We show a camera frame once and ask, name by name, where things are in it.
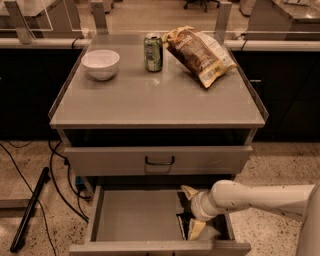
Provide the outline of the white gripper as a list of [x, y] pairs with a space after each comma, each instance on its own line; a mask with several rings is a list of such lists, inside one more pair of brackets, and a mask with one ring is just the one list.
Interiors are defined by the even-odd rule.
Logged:
[[209, 191], [199, 192], [187, 185], [182, 185], [181, 189], [186, 198], [191, 201], [191, 211], [196, 218], [190, 220], [187, 239], [196, 240], [205, 228], [205, 222], [217, 216], [217, 209], [215, 203], [209, 199]]

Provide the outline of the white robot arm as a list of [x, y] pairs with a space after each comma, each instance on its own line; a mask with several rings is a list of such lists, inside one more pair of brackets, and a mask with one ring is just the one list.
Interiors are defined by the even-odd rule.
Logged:
[[190, 211], [178, 217], [186, 240], [196, 240], [221, 214], [255, 208], [302, 222], [296, 256], [320, 256], [320, 185], [247, 186], [219, 180], [210, 190], [182, 185]]

